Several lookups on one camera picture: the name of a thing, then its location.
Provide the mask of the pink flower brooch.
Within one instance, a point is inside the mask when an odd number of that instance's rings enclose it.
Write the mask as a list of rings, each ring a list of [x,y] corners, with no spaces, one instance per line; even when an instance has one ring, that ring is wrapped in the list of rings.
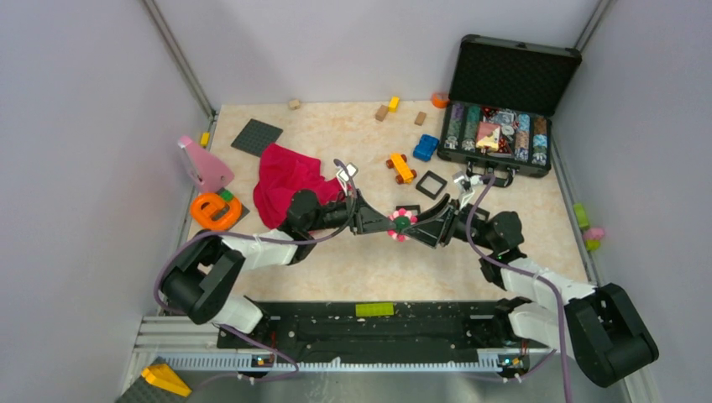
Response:
[[[395,225],[394,229],[390,229],[387,233],[392,239],[397,242],[405,242],[405,230],[417,223],[417,216],[411,210],[406,210],[404,207],[399,207],[394,210],[388,218]]]

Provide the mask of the magenta garment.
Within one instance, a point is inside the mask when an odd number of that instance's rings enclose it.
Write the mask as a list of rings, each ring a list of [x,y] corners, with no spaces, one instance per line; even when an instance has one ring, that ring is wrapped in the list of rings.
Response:
[[[253,191],[263,224],[270,229],[279,227],[286,219],[291,198],[301,190],[313,191],[322,205],[336,201],[343,191],[338,179],[328,180],[322,175],[319,159],[270,144],[260,157]]]

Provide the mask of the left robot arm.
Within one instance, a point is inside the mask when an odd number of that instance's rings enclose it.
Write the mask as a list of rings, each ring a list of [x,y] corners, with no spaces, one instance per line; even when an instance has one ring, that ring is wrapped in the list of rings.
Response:
[[[318,242],[312,232],[323,229],[334,235],[345,229],[354,234],[393,233],[396,224],[373,209],[358,190],[325,205],[315,192],[298,191],[285,221],[267,233],[248,236],[205,230],[197,234],[165,265],[154,290],[158,297],[167,298],[170,310],[193,323],[230,327],[245,344],[258,347],[268,339],[270,326],[258,305],[233,294],[234,284],[244,271],[301,262]]]

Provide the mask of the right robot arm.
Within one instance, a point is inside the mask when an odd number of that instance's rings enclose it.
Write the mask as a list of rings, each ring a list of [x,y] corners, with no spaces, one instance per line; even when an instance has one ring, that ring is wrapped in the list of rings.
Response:
[[[480,208],[444,197],[424,213],[394,222],[398,239],[433,248],[453,239],[474,246],[484,278],[517,295],[515,305],[492,323],[498,343],[514,346],[524,338],[557,347],[600,387],[659,359],[657,343],[621,286],[571,280],[521,252],[524,237],[516,212],[488,217]]]

